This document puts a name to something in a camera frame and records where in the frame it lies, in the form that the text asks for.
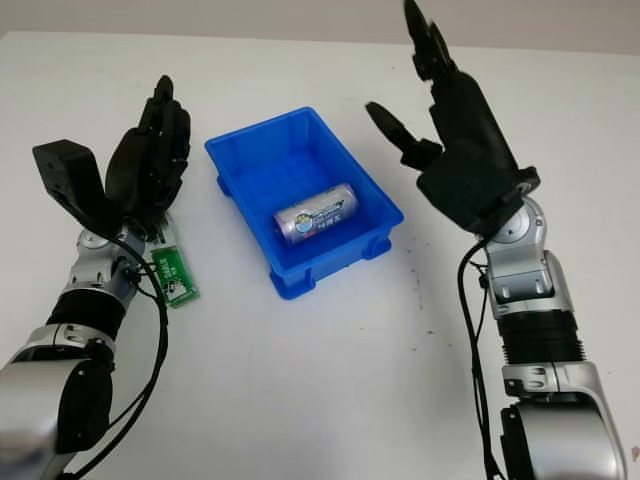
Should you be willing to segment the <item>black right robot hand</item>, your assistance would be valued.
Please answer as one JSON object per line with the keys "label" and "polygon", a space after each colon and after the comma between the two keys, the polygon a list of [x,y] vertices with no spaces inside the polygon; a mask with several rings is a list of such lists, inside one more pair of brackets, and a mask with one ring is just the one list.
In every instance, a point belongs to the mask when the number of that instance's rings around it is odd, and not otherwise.
{"label": "black right robot hand", "polygon": [[391,112],[371,101],[365,109],[376,127],[401,151],[401,163],[418,171],[462,146],[478,150],[501,170],[515,171],[515,158],[479,84],[457,67],[438,26],[425,18],[416,2],[405,1],[403,9],[416,73],[431,84],[429,113],[440,142],[416,139]]}

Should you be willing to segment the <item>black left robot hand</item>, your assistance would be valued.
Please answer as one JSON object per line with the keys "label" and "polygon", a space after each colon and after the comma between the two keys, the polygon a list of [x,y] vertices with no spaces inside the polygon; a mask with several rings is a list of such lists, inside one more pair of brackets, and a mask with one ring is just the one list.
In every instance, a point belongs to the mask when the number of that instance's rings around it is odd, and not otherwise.
{"label": "black left robot hand", "polygon": [[137,126],[121,139],[109,162],[105,193],[125,221],[148,236],[182,186],[188,166],[191,118],[161,76]]}

